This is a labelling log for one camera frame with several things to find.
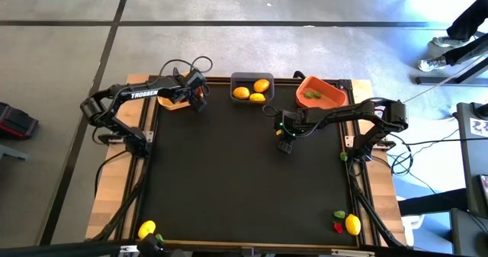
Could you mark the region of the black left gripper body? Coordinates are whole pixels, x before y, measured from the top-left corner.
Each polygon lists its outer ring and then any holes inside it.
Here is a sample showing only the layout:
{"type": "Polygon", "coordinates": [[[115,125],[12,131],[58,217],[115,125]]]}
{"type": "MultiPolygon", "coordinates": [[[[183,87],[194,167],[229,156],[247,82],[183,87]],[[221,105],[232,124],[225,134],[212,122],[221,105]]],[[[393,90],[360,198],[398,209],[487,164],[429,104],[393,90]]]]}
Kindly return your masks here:
{"type": "Polygon", "coordinates": [[[175,100],[176,101],[192,101],[193,95],[198,95],[197,92],[186,92],[186,82],[185,80],[181,80],[178,82],[180,88],[175,92],[175,100]]]}

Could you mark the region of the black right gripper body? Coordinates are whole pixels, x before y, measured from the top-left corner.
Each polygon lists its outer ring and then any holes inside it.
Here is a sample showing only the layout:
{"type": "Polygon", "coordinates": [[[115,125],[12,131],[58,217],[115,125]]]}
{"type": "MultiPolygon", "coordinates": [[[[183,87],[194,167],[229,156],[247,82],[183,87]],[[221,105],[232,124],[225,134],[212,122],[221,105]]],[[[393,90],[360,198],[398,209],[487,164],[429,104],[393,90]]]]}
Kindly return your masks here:
{"type": "Polygon", "coordinates": [[[305,134],[301,127],[295,127],[297,115],[295,112],[281,110],[274,116],[274,130],[278,136],[286,139],[296,139],[305,134]]]}

